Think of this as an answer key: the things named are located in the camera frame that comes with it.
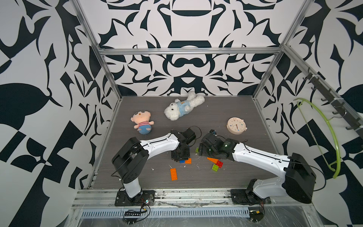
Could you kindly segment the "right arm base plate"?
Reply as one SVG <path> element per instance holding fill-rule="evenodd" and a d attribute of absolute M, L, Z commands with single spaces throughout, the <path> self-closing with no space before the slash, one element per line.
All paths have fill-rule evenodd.
<path fill-rule="evenodd" d="M 266 199 L 261 199 L 256 196 L 254 193 L 247 193 L 246 189 L 231 189 L 231 199 L 233 204 L 236 205 L 261 205 L 263 204 L 271 204 L 271 199 L 268 197 Z"/>

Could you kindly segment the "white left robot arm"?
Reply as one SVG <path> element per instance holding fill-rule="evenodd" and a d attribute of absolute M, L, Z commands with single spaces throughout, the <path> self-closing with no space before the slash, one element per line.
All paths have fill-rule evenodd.
<path fill-rule="evenodd" d="M 151 140 L 130 138 L 112 158 L 115 173 L 121 179 L 126 197 L 133 200 L 142 195 L 138 177 L 150 158 L 170 152 L 172 160 L 186 161 L 190 158 L 191 143 L 196 139 L 191 128 L 183 132 L 171 130 L 167 135 Z"/>

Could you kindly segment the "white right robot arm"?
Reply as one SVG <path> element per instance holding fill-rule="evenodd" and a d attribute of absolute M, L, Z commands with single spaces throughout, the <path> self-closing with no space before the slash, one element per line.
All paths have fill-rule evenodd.
<path fill-rule="evenodd" d="M 234 139 L 222 140 L 211 130 L 199 144 L 199 155 L 246 163 L 274 175 L 270 179 L 252 179 L 246 189 L 232 189 L 234 204 L 255 205 L 270 197 L 287 196 L 300 203 L 312 202 L 316 174 L 300 154 L 269 153 Z"/>

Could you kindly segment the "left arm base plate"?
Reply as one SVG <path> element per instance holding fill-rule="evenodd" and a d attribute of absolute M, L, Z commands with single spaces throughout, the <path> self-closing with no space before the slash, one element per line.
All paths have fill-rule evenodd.
<path fill-rule="evenodd" d="M 153 205 L 155 202 L 155 191 L 144 190 L 137 194 L 135 197 L 130 198 L 125 190 L 117 192 L 115 207 L 124 206 L 141 206 L 142 204 Z"/>

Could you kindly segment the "orange 2x3 lego brick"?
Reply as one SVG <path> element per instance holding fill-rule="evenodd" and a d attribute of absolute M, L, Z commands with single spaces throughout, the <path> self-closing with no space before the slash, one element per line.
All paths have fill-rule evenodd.
<path fill-rule="evenodd" d="M 192 163 L 192 159 L 189 158 L 188 160 L 185 161 L 186 164 L 191 164 Z"/>

